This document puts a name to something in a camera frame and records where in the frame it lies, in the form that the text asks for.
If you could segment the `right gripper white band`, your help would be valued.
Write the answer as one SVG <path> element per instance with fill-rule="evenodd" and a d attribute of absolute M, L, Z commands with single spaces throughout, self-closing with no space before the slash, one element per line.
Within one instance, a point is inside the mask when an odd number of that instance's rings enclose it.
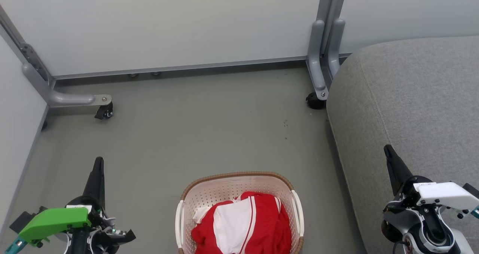
<path fill-rule="evenodd" d="M 432 182 L 424 176 L 413 176 L 392 145 L 384 146 L 393 201 L 383 210 L 384 219 L 441 219 L 451 209 L 462 219 L 478 218 L 478 190 L 470 184 Z"/>

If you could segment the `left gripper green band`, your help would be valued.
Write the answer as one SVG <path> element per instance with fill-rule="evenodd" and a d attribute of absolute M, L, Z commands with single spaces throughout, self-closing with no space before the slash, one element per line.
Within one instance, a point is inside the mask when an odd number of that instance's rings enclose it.
<path fill-rule="evenodd" d="M 132 230 L 115 227 L 115 218 L 106 214 L 106 193 L 103 157 L 96 157 L 87 179 L 84 196 L 79 196 L 63 208 L 39 208 L 38 213 L 24 211 L 10 225 L 18 234 L 12 248 L 26 244 L 41 248 L 53 235 L 65 234 L 68 248 L 74 243 L 85 243 L 87 248 L 118 248 L 132 242 L 136 235 Z"/>

